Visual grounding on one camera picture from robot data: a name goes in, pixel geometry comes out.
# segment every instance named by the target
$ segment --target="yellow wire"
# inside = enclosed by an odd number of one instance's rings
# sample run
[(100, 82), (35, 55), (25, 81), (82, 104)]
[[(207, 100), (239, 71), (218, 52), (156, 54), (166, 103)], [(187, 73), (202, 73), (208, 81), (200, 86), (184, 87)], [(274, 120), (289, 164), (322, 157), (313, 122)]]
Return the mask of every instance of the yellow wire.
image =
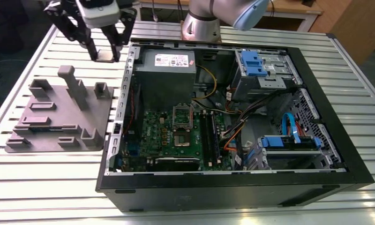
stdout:
[(196, 66), (200, 67), (203, 70), (206, 70), (206, 72), (211, 75), (212, 80), (214, 80), (214, 89), (208, 95), (206, 95), (203, 97), (196, 97), (196, 98), (194, 98), (194, 100), (206, 99), (208, 96), (211, 96), (214, 94), (214, 92), (218, 89), (218, 79), (215, 78), (214, 74), (210, 72), (210, 70), (206, 67), (203, 67), (200, 65), (196, 65)]

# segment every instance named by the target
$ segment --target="ram slot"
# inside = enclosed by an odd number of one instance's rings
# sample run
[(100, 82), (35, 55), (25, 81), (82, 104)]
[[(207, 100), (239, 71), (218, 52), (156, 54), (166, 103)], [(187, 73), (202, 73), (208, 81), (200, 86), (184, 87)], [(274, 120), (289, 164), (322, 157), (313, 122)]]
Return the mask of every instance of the ram slot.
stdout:
[(208, 114), (208, 123), (211, 124), (208, 126), (210, 133), (211, 133), (211, 154), (212, 154), (212, 163), (214, 165), (218, 164), (218, 159), (219, 159), (219, 141), (218, 141), (218, 126), (215, 123), (215, 116), (214, 112)]
[(203, 160), (204, 160), (204, 165), (208, 166), (212, 164), (212, 160), (211, 160), (211, 148), (208, 144), (208, 139), (211, 138), (211, 136), (208, 136), (206, 111), (202, 111), (200, 114), (200, 134), (202, 134)]

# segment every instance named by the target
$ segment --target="gray plastic peg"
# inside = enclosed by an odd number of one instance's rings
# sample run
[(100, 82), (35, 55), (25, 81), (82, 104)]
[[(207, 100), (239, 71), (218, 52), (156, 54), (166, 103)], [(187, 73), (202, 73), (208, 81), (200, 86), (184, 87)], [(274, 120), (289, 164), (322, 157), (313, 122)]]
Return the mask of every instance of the gray plastic peg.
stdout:
[(69, 95), (75, 99), (79, 109), (83, 111), (90, 108), (90, 105), (86, 100), (87, 88), (83, 85), (82, 80), (75, 79), (74, 73), (75, 73), (74, 66), (60, 66), (57, 72), (59, 77), (61, 77), (65, 80)]

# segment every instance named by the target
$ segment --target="power supply label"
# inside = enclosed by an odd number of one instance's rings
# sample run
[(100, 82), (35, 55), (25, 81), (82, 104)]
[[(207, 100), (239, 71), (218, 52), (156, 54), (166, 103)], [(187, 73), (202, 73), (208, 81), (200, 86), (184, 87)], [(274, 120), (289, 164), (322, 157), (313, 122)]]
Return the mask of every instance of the power supply label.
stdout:
[(156, 67), (188, 67), (188, 55), (156, 55)]

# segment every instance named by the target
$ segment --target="blue plastic bracket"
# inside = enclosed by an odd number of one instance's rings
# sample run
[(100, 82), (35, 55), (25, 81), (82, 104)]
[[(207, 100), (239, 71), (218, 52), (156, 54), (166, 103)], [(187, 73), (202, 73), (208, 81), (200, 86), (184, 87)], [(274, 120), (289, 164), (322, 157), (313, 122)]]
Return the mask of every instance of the blue plastic bracket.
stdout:
[(263, 60), (259, 59), (258, 53), (242, 51), (242, 62), (246, 68), (247, 76), (267, 76), (268, 72), (263, 69)]

